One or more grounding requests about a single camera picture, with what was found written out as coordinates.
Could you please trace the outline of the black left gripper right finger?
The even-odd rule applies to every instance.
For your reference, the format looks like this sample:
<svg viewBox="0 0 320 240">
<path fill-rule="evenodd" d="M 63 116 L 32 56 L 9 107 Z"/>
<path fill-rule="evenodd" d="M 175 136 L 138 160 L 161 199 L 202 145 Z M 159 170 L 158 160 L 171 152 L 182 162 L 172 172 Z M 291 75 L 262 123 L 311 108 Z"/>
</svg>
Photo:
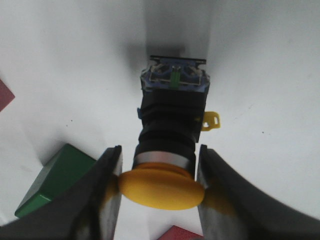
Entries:
<svg viewBox="0 0 320 240">
<path fill-rule="evenodd" d="M 320 221 L 258 189 L 217 152 L 200 147 L 197 181 L 204 185 L 198 206 L 206 240 L 318 240 Z"/>
</svg>

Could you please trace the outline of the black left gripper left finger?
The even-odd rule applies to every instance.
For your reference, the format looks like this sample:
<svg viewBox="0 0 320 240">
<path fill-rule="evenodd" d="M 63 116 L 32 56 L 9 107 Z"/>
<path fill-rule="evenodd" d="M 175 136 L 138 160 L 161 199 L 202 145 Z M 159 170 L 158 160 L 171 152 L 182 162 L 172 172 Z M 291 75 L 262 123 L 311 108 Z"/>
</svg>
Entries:
<svg viewBox="0 0 320 240">
<path fill-rule="evenodd" d="M 0 228 L 2 240 L 112 240 L 121 204 L 120 145 L 105 150 L 70 189 Z"/>
</svg>

